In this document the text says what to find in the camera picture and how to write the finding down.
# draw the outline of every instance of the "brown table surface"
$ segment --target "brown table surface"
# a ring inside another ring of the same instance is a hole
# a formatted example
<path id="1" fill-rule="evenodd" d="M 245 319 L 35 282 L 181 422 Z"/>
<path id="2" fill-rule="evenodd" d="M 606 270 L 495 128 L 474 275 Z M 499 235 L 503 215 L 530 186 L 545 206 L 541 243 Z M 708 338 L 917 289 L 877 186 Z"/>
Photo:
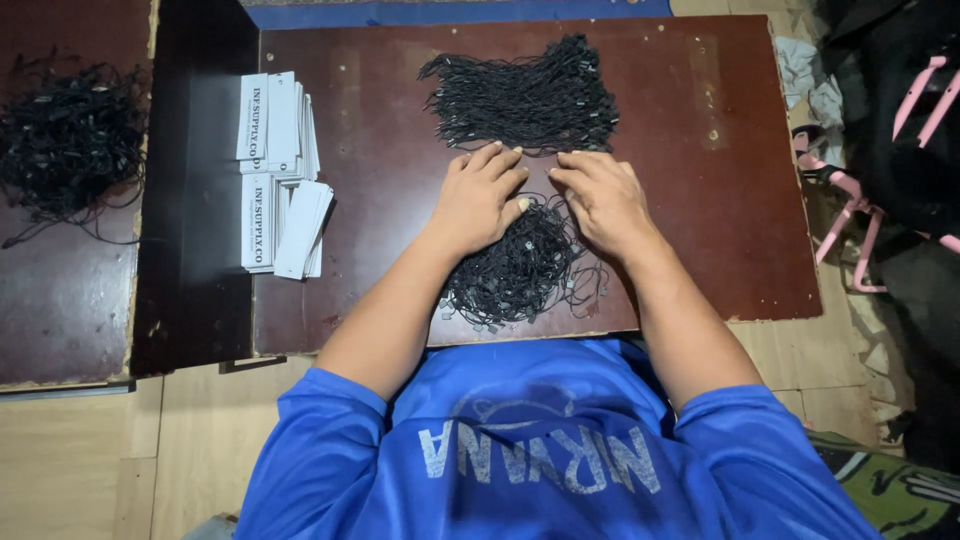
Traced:
<path id="1" fill-rule="evenodd" d="M 634 166 L 655 222 L 720 315 L 821 315 L 765 16 L 270 31 L 261 38 L 261 69 L 295 71 L 312 95 L 322 181 L 336 206 L 321 278 L 254 279 L 254 350 L 321 347 L 428 219 L 458 151 L 434 138 L 437 117 L 421 110 L 437 84 L 417 81 L 426 61 L 442 52 L 539 55 L 548 41 L 576 32 L 599 50 L 603 81 L 616 94 L 614 155 Z M 556 193 L 544 173 L 554 159 L 521 165 L 532 172 L 525 190 Z M 608 296 L 586 318 L 559 305 L 533 325 L 494 335 L 437 312 L 429 344 L 636 329 L 633 294 L 611 269 Z"/>
<path id="2" fill-rule="evenodd" d="M 4 0 L 0 87 L 17 54 L 45 57 L 54 45 L 124 72 L 138 63 L 149 69 L 149 15 L 150 0 Z M 101 236 L 132 239 L 139 207 L 105 211 Z M 22 231 L 27 215 L 4 201 L 0 241 Z M 100 242 L 69 225 L 0 251 L 0 390 L 127 379 L 135 269 L 135 246 Z"/>

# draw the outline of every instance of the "pink metal frame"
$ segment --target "pink metal frame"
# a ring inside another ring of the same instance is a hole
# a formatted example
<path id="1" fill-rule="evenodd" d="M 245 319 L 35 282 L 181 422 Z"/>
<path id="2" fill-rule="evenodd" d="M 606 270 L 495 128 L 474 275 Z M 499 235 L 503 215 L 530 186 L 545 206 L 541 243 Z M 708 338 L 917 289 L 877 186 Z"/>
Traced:
<path id="1" fill-rule="evenodd" d="M 923 93 L 926 83 L 930 80 L 930 76 L 935 70 L 943 67 L 946 63 L 946 57 L 931 58 L 929 66 L 921 71 L 914 80 L 909 91 L 907 91 L 906 97 L 903 98 L 900 108 L 897 110 L 897 115 L 894 119 L 893 139 L 897 138 L 900 128 L 903 127 L 903 124 L 906 122 L 907 117 L 913 110 L 914 105 L 916 105 L 917 99 L 920 97 L 920 94 Z M 937 103 L 937 106 L 934 108 L 929 119 L 927 119 L 924 127 L 921 129 L 920 134 L 918 135 L 921 148 L 926 146 L 926 143 L 930 140 L 930 136 L 933 135 L 933 131 L 937 129 L 940 121 L 943 120 L 944 115 L 947 114 L 947 110 L 953 104 L 953 100 L 956 98 L 958 91 L 960 91 L 960 71 L 957 71 L 957 74 L 953 77 L 953 80 L 950 81 L 949 86 L 944 91 L 944 94 L 940 97 L 940 101 Z M 801 152 L 801 155 L 797 158 L 797 163 L 799 163 L 801 167 L 807 170 L 816 170 L 827 166 L 826 163 L 817 160 L 808 154 L 807 149 L 809 146 L 809 140 L 807 138 L 807 133 L 799 133 L 794 137 L 793 140 L 794 149 L 798 152 Z M 853 213 L 855 211 L 862 211 L 866 214 L 869 214 L 871 218 L 870 225 L 867 227 L 867 236 L 864 238 L 863 246 L 860 249 L 860 258 L 857 260 L 856 269 L 853 271 L 852 286 L 855 290 L 860 292 L 886 292 L 887 287 L 872 286 L 863 283 L 863 277 L 867 271 L 867 263 L 870 261 L 870 254 L 874 250 L 876 234 L 879 232 L 880 222 L 883 220 L 883 210 L 871 205 L 870 202 L 863 197 L 863 193 L 860 189 L 860 182 L 853 177 L 845 174 L 842 171 L 837 171 L 830 175 L 829 180 L 832 184 L 850 193 L 851 199 L 844 206 L 843 210 L 840 212 L 840 215 L 837 216 L 836 221 L 833 222 L 833 226 L 830 227 L 829 232 L 827 232 L 827 236 L 824 237 L 824 241 L 820 244 L 820 248 L 817 249 L 817 264 L 820 264 L 824 260 L 824 257 L 827 256 L 827 252 L 829 252 L 830 248 L 833 246 L 833 243 L 836 242 L 837 236 L 839 236 L 844 226 L 846 226 L 847 222 L 851 220 Z M 929 234 L 927 233 L 920 234 L 929 238 Z M 955 236 L 944 236 L 940 238 L 940 243 L 951 249 L 951 251 L 960 254 L 960 238 Z"/>

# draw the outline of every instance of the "bundle of black strings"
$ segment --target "bundle of black strings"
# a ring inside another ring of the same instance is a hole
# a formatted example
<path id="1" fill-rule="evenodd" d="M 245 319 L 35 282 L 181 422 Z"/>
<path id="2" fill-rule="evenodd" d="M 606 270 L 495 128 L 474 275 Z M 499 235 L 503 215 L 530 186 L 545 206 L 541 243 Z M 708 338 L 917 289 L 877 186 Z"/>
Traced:
<path id="1" fill-rule="evenodd" d="M 571 150 L 610 152 L 619 115 L 600 80 L 600 57 L 582 34 L 550 43 L 541 57 L 483 61 L 442 54 L 420 69 L 440 87 L 426 108 L 440 116 L 437 137 L 465 150 L 502 140 L 542 158 Z"/>
<path id="2" fill-rule="evenodd" d="M 560 302 L 582 318 L 588 309 L 576 307 L 607 294 L 610 276 L 599 260 L 572 268 L 587 250 L 577 242 L 570 218 L 560 213 L 563 197 L 521 195 L 530 199 L 530 207 L 503 238 L 461 260 L 446 281 L 441 307 L 453 307 L 477 331 L 486 327 L 496 333 L 495 325 L 533 323 Z"/>
<path id="3" fill-rule="evenodd" d="M 57 75 L 55 65 L 80 60 L 58 57 L 55 50 L 36 61 L 18 58 L 11 71 L 10 80 L 22 87 L 0 109 L 0 185 L 8 204 L 25 208 L 29 217 L 4 249 L 58 223 L 106 242 L 135 242 L 102 238 L 97 218 L 107 208 L 130 205 L 142 190 L 143 71 L 137 66 L 121 75 L 97 63 L 76 75 Z M 112 204 L 104 194 L 118 185 L 136 191 Z"/>

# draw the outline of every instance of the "hand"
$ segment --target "hand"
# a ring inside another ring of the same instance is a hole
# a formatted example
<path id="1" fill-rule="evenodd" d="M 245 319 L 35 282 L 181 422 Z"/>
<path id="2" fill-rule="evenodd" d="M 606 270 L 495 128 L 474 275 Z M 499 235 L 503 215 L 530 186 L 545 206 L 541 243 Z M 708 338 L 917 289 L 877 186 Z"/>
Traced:
<path id="1" fill-rule="evenodd" d="M 450 162 L 440 200 L 426 231 L 440 237 L 458 260 L 499 240 L 530 206 L 526 198 L 507 200 L 530 172 L 514 170 L 521 149 L 503 151 L 497 141 Z"/>
<path id="2" fill-rule="evenodd" d="M 570 209 L 595 246 L 622 261 L 660 236 L 628 162 L 618 163 L 602 152 L 581 151 L 560 153 L 557 162 L 562 168 L 551 169 L 550 178 L 567 187 Z"/>

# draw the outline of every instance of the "wooden floor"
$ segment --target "wooden floor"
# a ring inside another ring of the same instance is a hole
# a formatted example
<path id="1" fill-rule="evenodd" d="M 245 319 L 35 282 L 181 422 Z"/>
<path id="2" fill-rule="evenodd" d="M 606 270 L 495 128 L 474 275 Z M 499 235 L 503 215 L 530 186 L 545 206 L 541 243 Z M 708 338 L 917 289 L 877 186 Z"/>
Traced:
<path id="1" fill-rule="evenodd" d="M 674 0 L 677 15 L 766 13 L 778 36 L 813 34 L 804 0 Z M 791 123 L 806 123 L 802 106 Z M 817 201 L 808 201 L 816 206 Z M 811 217 L 814 236 L 823 220 Z M 780 400 L 816 430 L 876 444 L 867 344 L 835 262 L 826 315 L 731 326 Z M 276 397 L 308 358 L 232 375 L 216 366 L 144 380 L 125 396 L 0 404 L 0 538 L 167 540 L 239 509 Z"/>

